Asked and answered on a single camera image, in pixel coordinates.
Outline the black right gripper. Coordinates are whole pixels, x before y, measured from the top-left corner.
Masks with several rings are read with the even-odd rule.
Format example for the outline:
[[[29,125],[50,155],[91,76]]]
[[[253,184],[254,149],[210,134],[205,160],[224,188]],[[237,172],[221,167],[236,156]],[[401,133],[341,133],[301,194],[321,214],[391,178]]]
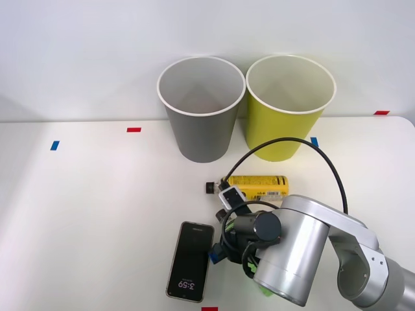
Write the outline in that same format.
[[[227,238],[228,244],[224,242],[223,236],[220,237],[220,243],[215,243],[209,251],[209,258],[213,264],[226,258],[237,264],[242,264],[242,255],[249,240],[244,235],[238,235],[232,226],[228,226],[225,229],[225,237]]]

